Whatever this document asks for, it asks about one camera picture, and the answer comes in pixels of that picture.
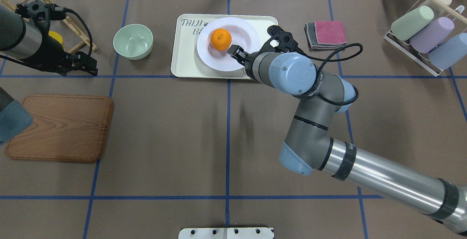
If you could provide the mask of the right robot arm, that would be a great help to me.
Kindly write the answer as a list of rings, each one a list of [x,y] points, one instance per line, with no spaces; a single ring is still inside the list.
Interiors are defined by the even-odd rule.
[[[331,66],[360,91],[328,134],[335,140],[466,187],[466,79],[415,78],[383,64]],[[280,238],[458,239],[427,214],[324,171],[301,176],[278,156],[297,99],[231,82],[229,221],[265,224]]]

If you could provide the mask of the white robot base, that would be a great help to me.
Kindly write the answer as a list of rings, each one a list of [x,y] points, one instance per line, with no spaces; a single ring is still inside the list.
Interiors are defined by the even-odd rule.
[[[269,227],[183,228],[179,239],[274,239]]]

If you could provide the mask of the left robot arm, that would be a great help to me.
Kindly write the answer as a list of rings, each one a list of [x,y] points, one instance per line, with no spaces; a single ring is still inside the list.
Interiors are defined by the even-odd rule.
[[[65,51],[62,44],[50,34],[51,24],[75,16],[84,27],[88,51]],[[93,58],[93,37],[83,18],[73,9],[32,1],[17,4],[14,11],[1,6],[1,75],[7,65],[17,65],[31,75],[33,71],[60,76],[77,71],[98,75]]]

